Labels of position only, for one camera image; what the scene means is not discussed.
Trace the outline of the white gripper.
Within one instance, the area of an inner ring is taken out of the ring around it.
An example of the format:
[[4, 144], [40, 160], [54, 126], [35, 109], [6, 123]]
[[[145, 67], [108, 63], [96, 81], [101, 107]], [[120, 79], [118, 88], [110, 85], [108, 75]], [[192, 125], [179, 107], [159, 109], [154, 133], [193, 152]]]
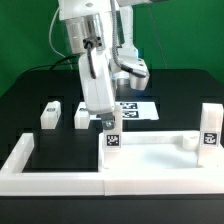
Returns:
[[85, 105], [90, 114], [102, 114], [104, 130], [112, 130], [115, 127], [115, 118], [110, 112], [114, 110], [115, 99], [108, 61], [104, 51], [94, 49], [91, 56], [95, 79], [91, 77], [87, 54], [83, 54], [78, 62]]

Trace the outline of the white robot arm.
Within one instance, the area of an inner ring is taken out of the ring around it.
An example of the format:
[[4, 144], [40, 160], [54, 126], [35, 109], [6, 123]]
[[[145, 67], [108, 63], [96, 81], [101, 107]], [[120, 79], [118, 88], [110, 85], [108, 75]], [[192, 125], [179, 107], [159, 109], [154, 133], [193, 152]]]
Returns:
[[105, 130], [113, 130], [116, 88], [126, 78], [130, 87], [144, 90], [150, 73], [133, 44], [133, 7], [165, 0], [58, 0], [71, 52], [78, 70], [87, 111], [98, 115]]

